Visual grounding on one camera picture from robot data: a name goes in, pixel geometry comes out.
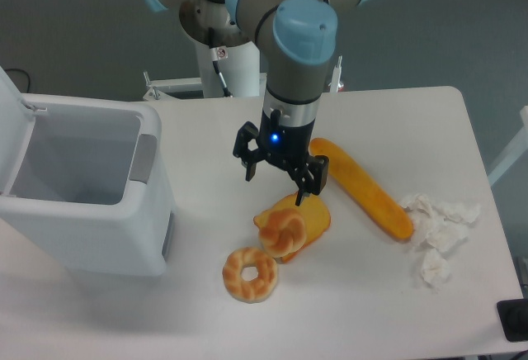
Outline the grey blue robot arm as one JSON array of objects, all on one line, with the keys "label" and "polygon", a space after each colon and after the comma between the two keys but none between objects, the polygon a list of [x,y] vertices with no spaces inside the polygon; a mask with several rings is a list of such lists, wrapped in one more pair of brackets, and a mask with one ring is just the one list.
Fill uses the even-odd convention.
[{"label": "grey blue robot arm", "polygon": [[[154,0],[179,7],[194,0]],[[223,6],[229,24],[265,55],[266,91],[259,125],[245,123],[233,155],[252,178],[261,161],[287,172],[297,197],[318,195],[328,176],[328,158],[309,153],[318,104],[336,48],[338,17],[369,0],[205,0]]]}]

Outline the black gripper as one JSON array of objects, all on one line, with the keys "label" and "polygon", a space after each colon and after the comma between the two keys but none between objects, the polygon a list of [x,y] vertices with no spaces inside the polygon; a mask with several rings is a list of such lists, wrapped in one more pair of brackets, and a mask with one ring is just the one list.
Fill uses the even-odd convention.
[{"label": "black gripper", "polygon": [[[247,121],[238,130],[233,156],[241,159],[245,167],[245,180],[251,181],[257,164],[262,160],[276,167],[288,169],[290,178],[298,187],[295,205],[300,206],[303,199],[311,194],[318,196],[324,189],[329,170],[329,158],[325,155],[308,155],[309,141],[314,122],[305,126],[272,126],[271,118],[262,113],[260,130]],[[255,149],[249,149],[249,143],[257,140]]]}]

